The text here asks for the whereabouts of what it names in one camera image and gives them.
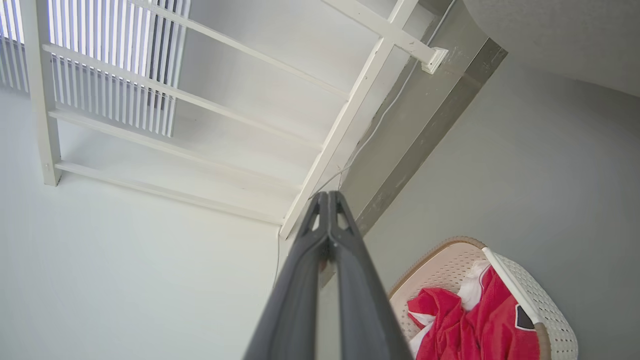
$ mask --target white fabric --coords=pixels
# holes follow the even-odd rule
[[[482,297],[482,276],[490,265],[491,263],[488,260],[478,260],[471,266],[469,273],[462,279],[458,296],[462,299],[462,308],[465,311],[470,311],[480,302],[480,298]],[[409,341],[409,349],[415,359],[418,356],[418,349],[420,349],[422,339],[424,339],[424,336],[433,326],[436,317],[430,314],[414,313],[413,311],[409,311],[409,313],[424,325],[424,328]]]
[[[490,265],[491,263],[488,260],[478,260],[471,266],[471,270],[465,275],[464,279],[462,279],[458,296],[462,299],[462,308],[464,310],[470,311],[480,302],[480,297],[482,296],[482,275]]]
[[[411,350],[411,354],[415,359],[418,356],[418,349],[420,349],[420,344],[422,343],[422,339],[429,332],[430,328],[433,326],[433,321],[436,319],[435,316],[429,314],[420,314],[414,313],[413,311],[409,311],[413,317],[418,320],[424,328],[418,332],[411,341],[409,341],[409,349]]]

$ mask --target gray wall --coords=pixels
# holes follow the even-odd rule
[[[509,56],[366,237],[387,288],[467,235],[524,266],[581,359],[640,348],[640,99]]]

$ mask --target laundry basket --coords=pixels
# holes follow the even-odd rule
[[[480,241],[464,236],[445,240],[416,263],[391,291],[391,306],[407,341],[420,330],[407,315],[407,301],[426,287],[457,293],[465,274],[477,260],[491,263],[533,322],[538,333],[541,360],[578,358],[578,342],[573,330],[536,280],[522,266],[492,252]]]

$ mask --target window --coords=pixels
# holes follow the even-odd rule
[[[186,28],[133,5],[128,0],[48,2],[49,37],[53,44],[164,84],[177,86],[182,60],[180,49],[184,43]],[[190,0],[152,2],[179,15],[188,16]],[[19,0],[3,0],[3,5],[0,10],[2,80],[3,83],[6,82],[4,75],[7,73],[12,80],[11,87],[14,87],[13,79],[17,82],[22,76],[26,90],[24,50],[17,46],[24,45]],[[20,58],[20,66],[11,62],[15,53]],[[143,128],[147,128],[148,120],[150,129],[154,129],[156,133],[161,129],[162,134],[171,136],[175,111],[175,99],[172,97],[55,54],[52,65],[58,102],[129,124],[140,123]]]

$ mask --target white wire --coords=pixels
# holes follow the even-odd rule
[[[391,102],[391,104],[387,107],[387,109],[385,110],[384,113],[382,113],[382,116],[380,117],[380,121],[378,121],[378,123],[376,124],[376,127],[373,129],[373,132],[371,133],[371,135],[369,135],[369,137],[367,138],[367,141],[365,141],[362,146],[358,149],[358,151],[356,151],[355,155],[353,155],[351,157],[351,161],[349,161],[349,165],[345,166],[342,170],[338,171],[337,173],[335,173],[333,176],[331,176],[331,178],[329,180],[327,180],[322,186],[320,186],[318,188],[318,190],[316,190],[316,192],[314,192],[309,199],[311,199],[316,193],[320,192],[328,183],[331,182],[331,180],[335,179],[336,176],[340,175],[341,173],[345,172],[348,168],[350,168],[353,165],[353,161],[356,160],[356,158],[358,157],[358,154],[360,154],[360,151],[362,151],[362,149],[364,149],[365,146],[367,146],[367,144],[369,143],[369,141],[371,141],[371,139],[373,138],[373,135],[376,133],[376,131],[378,130],[378,128],[380,127],[380,124],[382,124],[382,120],[384,120],[385,115],[387,114],[387,112],[389,111],[389,109],[391,109],[391,107],[396,103],[396,101],[398,100],[398,98],[400,97],[400,94],[402,93],[402,91],[404,90],[404,87],[406,86],[406,84],[409,82],[409,78],[411,77],[411,75],[413,74],[413,71],[415,70],[416,66],[418,65],[418,60],[415,61],[415,64],[413,64],[413,68],[411,69],[411,72],[409,73],[409,76],[406,77],[406,80],[404,81],[404,84],[402,85],[402,87],[400,88],[400,91],[398,92],[398,95],[396,96],[396,98]]]
[[[449,4],[449,7],[447,7],[447,11],[444,12],[444,14],[442,15],[442,18],[440,19],[440,22],[438,22],[438,26],[436,26],[435,30],[433,30],[433,34],[431,34],[431,37],[429,37],[429,40],[427,40],[426,45],[429,46],[431,45],[431,42],[433,41],[433,38],[436,37],[436,34],[438,33],[438,30],[440,30],[440,26],[442,26],[442,23],[444,22],[444,20],[447,18],[449,11],[451,10],[451,8],[453,7],[453,4],[456,3],[456,0],[452,0],[451,3]],[[384,113],[382,113],[382,116],[380,117],[380,121],[378,121],[378,123],[376,124],[376,127],[373,129],[373,132],[371,133],[371,135],[369,135],[369,137],[367,138],[367,140],[362,144],[362,146],[358,149],[358,151],[356,151],[355,155],[353,155],[351,157],[351,161],[347,162],[348,165],[346,165],[342,170],[338,171],[337,173],[335,173],[333,176],[331,176],[329,178],[329,180],[325,181],[324,184],[322,184],[322,186],[320,186],[318,188],[318,190],[316,190],[310,197],[309,199],[311,199],[315,194],[319,193],[320,191],[322,191],[322,189],[327,186],[331,180],[335,179],[336,176],[340,175],[341,173],[345,172],[346,170],[348,170],[352,165],[353,162],[356,160],[356,158],[358,157],[358,155],[360,154],[360,151],[362,151],[362,149],[364,149],[365,146],[367,146],[367,144],[369,143],[369,141],[373,138],[373,136],[376,134],[376,131],[378,131],[378,128],[380,127],[380,124],[382,124],[382,120],[384,120],[385,115],[387,114],[387,112],[389,111],[389,109],[391,109],[391,107],[396,103],[396,101],[398,100],[398,98],[400,97],[400,95],[402,94],[402,92],[404,91],[404,87],[406,86],[407,82],[409,82],[409,79],[411,78],[411,75],[413,74],[413,71],[415,70],[416,66],[418,65],[418,60],[415,60],[415,63],[413,64],[413,68],[411,69],[411,72],[409,73],[409,75],[406,77],[406,80],[404,81],[404,83],[402,84],[402,87],[400,88],[400,91],[398,91],[398,94],[396,95],[396,98],[391,102],[391,104],[389,104],[389,106],[387,107],[387,109],[385,110]]]

